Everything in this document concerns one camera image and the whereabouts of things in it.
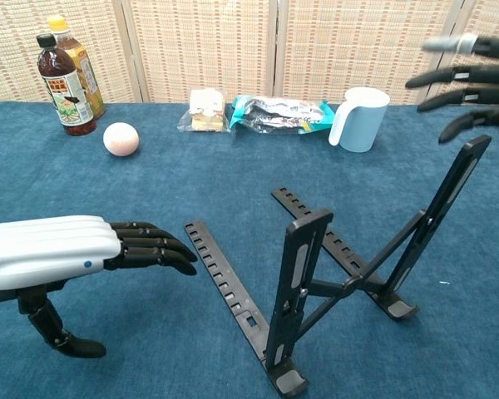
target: robotic hand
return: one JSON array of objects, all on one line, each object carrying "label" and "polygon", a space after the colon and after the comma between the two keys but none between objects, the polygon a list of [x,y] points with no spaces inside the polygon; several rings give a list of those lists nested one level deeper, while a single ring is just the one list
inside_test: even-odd
[{"label": "robotic hand", "polygon": [[[499,58],[499,39],[471,33],[457,37],[434,37],[425,41],[422,49],[428,52],[475,53],[484,57]],[[416,76],[405,86],[412,89],[431,83],[450,81],[499,85],[499,66],[455,66],[439,69]],[[449,91],[426,100],[417,107],[417,110],[419,112],[430,111],[446,104],[462,104],[463,102],[499,105],[499,88],[480,87]],[[472,129],[473,126],[499,126],[499,106],[460,116],[446,126],[438,142],[447,143],[461,131]]]},{"label": "robotic hand", "polygon": [[193,275],[196,256],[171,234],[144,222],[107,223],[97,216],[65,216],[0,224],[0,302],[17,299],[19,311],[59,352],[102,357],[99,342],[63,329],[47,293],[70,278],[103,269],[171,266]]}]

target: plastic wrap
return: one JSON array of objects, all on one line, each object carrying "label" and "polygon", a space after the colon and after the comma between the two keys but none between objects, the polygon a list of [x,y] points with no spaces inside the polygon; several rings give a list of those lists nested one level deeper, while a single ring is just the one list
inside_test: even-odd
[{"label": "plastic wrap", "polygon": [[304,134],[328,129],[334,113],[320,104],[283,97],[238,96],[230,127],[236,123],[258,133]]},{"label": "plastic wrap", "polygon": [[193,90],[189,110],[177,124],[178,131],[229,132],[224,95],[212,88]]}]

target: cup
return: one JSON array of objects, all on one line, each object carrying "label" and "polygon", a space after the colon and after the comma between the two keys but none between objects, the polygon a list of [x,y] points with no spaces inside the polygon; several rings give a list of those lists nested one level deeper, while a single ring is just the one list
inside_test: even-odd
[{"label": "cup", "polygon": [[334,116],[329,144],[352,152],[372,148],[375,136],[388,108],[390,97],[372,87],[354,87],[346,91],[346,101]]}]

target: bottle label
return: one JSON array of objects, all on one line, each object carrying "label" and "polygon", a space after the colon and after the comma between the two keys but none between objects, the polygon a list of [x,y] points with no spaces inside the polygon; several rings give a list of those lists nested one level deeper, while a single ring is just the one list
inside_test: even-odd
[{"label": "bottle label", "polygon": [[65,51],[72,58],[72,60],[74,60],[77,75],[80,77],[80,82],[86,89],[86,98],[91,103],[94,115],[99,117],[103,114],[105,107],[101,98],[100,88],[96,82],[91,61],[89,60],[85,47],[80,45]]},{"label": "bottle label", "polygon": [[92,120],[92,109],[76,71],[63,76],[43,76],[42,79],[63,125],[79,126]]}]

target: ball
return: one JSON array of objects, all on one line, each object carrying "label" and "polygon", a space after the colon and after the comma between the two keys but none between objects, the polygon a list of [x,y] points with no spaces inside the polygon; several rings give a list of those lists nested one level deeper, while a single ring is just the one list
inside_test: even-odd
[{"label": "ball", "polygon": [[113,155],[128,156],[139,146],[139,134],[127,123],[112,123],[103,133],[103,145]]}]

